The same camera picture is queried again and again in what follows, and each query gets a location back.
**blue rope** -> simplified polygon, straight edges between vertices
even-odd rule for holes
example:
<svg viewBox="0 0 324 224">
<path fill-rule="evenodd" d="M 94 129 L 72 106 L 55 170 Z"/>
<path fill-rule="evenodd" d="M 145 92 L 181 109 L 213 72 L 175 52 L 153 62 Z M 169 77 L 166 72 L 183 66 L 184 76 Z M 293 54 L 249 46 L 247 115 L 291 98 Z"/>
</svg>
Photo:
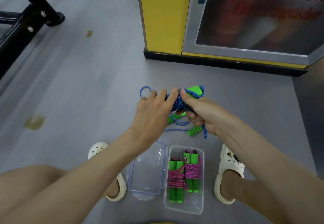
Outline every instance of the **blue rope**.
<svg viewBox="0 0 324 224">
<path fill-rule="evenodd" d="M 195 97 L 195 98 L 201 98 L 201 97 L 204 95 L 205 87 L 204 87 L 204 86 L 199 86 L 199 87 L 200 87 L 200 89 L 202 90 L 202 94 L 201 94 L 201 95 L 197 95 L 195 92 L 190 91 L 190 90 L 188 90 L 188 89 L 186 89 L 186 88 L 184 88 L 184 90 L 185 90 L 187 93 L 191 94 L 191 95 L 192 95 L 193 97 Z M 150 90 L 150 92 L 152 91 L 151 88 L 148 87 L 148 86 L 142 87 L 141 90 L 140 90 L 140 97 L 141 97 L 141 98 L 142 98 L 142 91 L 143 91 L 143 89 L 145 89 L 145 88 L 148 88 L 148 89 Z M 191 112 L 195 113 L 195 112 L 194 112 L 192 109 L 190 109 L 190 108 L 188 107 L 188 105 L 187 105 L 186 103 L 184 103 L 183 100 L 181 99 L 181 96 L 180 96 L 180 90 L 179 90 L 179 95 L 178 95 L 178 97 L 177 97 L 175 103 L 173 104 L 173 107 L 172 107 L 172 110 L 171 110 L 171 111 L 185 110 L 185 111 L 191 111 Z M 182 122 L 182 121 L 179 121 L 178 119 L 175 119 L 174 117 L 172 117 L 171 114 L 169 115 L 169 117 L 171 117 L 171 118 L 174 120 L 173 122 L 174 122 L 176 125 L 179 125 L 179 126 L 187 126 L 187 125 L 190 123 L 190 122 Z M 202 125 L 202 128 L 203 128 L 203 130 L 204 130 L 204 138 L 206 139 L 206 138 L 207 138 L 207 130 L 206 130 L 205 125 Z M 186 131 L 188 131 L 188 129 L 187 129 L 187 130 L 184 130 L 184 129 L 166 129 L 166 130 L 164 130 L 164 132 L 168 132 L 168 131 L 184 131 L 184 132 L 186 132 Z"/>
</svg>

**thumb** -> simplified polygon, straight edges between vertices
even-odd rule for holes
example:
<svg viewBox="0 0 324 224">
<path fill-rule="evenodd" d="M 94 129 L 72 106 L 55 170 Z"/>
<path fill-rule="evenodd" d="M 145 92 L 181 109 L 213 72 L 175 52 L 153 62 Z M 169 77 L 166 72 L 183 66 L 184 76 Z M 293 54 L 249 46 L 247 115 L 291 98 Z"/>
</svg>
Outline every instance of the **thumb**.
<svg viewBox="0 0 324 224">
<path fill-rule="evenodd" d="M 190 97 L 184 89 L 180 90 L 180 97 L 187 105 L 191 106 L 192 108 L 194 108 L 194 106 L 197 104 L 197 99 Z"/>
</svg>

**thigh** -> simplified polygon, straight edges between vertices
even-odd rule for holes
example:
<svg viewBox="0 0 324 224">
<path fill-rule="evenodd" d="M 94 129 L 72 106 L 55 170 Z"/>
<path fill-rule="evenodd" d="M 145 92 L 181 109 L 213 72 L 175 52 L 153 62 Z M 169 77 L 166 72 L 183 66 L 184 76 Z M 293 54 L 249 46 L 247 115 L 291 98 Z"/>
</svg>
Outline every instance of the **thigh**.
<svg viewBox="0 0 324 224">
<path fill-rule="evenodd" d="M 0 174 L 0 216 L 17 208 L 66 173 L 48 165 L 32 165 Z"/>
</svg>

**glass door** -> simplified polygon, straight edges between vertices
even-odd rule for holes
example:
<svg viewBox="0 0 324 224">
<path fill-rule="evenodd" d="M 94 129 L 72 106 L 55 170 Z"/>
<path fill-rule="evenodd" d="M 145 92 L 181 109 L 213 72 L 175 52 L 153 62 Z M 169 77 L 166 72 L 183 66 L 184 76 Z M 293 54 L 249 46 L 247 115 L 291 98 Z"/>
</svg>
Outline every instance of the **glass door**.
<svg viewBox="0 0 324 224">
<path fill-rule="evenodd" d="M 323 13 L 324 0 L 190 0 L 183 52 L 309 65 Z"/>
</svg>

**left hand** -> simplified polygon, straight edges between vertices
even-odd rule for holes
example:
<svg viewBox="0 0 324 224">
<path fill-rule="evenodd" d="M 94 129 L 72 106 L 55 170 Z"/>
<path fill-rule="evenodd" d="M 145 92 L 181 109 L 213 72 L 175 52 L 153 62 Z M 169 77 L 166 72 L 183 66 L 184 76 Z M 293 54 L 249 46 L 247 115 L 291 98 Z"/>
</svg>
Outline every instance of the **left hand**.
<svg viewBox="0 0 324 224">
<path fill-rule="evenodd" d="M 146 151 L 164 132 L 168 125 L 168 116 L 179 95 L 179 89 L 173 88 L 167 100 L 165 100 L 166 95 L 165 89 L 162 89 L 158 96 L 153 90 L 148 99 L 142 97 L 137 104 L 130 130 L 138 136 L 141 152 Z"/>
</svg>

